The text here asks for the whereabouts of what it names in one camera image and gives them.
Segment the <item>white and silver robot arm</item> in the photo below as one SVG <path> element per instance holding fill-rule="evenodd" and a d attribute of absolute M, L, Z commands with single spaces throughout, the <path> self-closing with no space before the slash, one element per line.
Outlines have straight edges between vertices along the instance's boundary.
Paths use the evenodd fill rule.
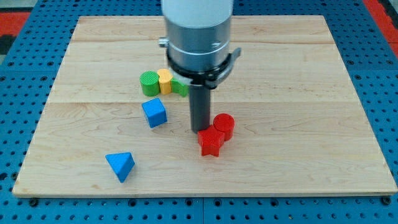
<path fill-rule="evenodd" d="M 169 63 L 211 70 L 229 54 L 233 0 L 162 0 Z"/>

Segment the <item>green block behind arm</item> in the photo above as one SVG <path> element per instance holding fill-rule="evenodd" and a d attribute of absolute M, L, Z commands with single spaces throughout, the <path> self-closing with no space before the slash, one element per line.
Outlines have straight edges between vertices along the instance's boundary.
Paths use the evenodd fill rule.
<path fill-rule="evenodd" d="M 171 88 L 173 93 L 179 94 L 182 97 L 188 95 L 188 85 L 183 84 L 175 78 L 171 79 Z"/>

